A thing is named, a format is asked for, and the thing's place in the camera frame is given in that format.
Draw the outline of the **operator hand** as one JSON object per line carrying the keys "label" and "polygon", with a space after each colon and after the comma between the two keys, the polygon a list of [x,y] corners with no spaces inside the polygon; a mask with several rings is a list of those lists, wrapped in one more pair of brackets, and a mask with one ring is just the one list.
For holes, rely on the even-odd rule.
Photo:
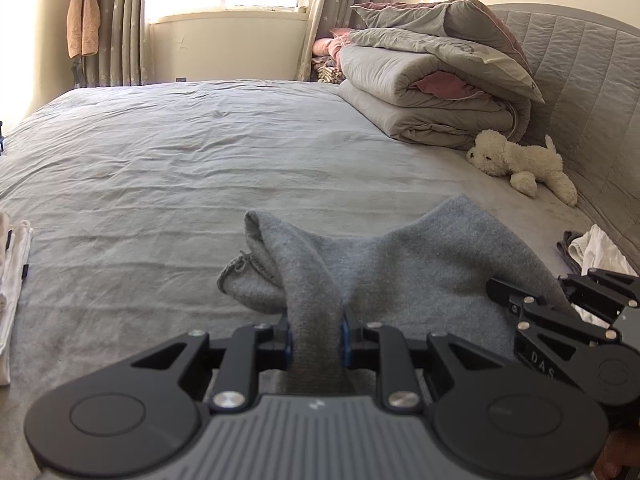
{"label": "operator hand", "polygon": [[615,479],[624,467],[637,467],[639,465],[638,447],[638,434],[630,431],[612,432],[608,436],[596,466],[593,467],[593,478]]}

